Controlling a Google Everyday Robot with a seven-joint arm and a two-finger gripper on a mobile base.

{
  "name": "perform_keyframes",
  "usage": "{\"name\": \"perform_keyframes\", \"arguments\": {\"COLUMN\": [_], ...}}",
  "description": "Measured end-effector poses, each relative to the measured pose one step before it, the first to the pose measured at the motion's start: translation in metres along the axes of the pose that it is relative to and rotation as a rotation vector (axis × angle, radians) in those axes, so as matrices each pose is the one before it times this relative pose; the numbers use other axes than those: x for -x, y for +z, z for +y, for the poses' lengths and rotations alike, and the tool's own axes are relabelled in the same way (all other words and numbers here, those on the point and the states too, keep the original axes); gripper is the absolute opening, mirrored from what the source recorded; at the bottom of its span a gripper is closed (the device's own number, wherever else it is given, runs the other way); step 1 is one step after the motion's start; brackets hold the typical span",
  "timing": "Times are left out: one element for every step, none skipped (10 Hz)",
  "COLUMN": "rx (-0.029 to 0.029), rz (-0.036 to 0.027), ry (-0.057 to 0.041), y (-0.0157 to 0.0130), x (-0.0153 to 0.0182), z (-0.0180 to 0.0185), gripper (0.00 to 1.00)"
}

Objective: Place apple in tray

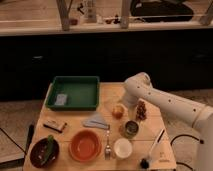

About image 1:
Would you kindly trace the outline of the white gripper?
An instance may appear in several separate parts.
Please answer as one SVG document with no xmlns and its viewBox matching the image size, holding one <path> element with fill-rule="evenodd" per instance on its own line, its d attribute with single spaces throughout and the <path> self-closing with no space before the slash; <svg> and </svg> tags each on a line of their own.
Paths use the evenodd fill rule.
<svg viewBox="0 0 213 171">
<path fill-rule="evenodd" d="M 133 108 L 137 104 L 137 98 L 128 92 L 125 92 L 121 98 L 121 102 L 127 108 Z"/>
</svg>

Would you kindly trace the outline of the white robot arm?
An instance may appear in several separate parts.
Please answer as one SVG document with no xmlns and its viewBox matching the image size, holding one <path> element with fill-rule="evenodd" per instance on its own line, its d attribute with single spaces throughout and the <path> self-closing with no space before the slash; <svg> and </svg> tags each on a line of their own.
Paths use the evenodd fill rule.
<svg viewBox="0 0 213 171">
<path fill-rule="evenodd" d="M 145 72 L 127 78 L 123 87 L 122 103 L 127 108 L 143 99 L 197 130 L 203 143 L 197 148 L 195 171 L 213 171 L 213 107 L 155 89 Z"/>
</svg>

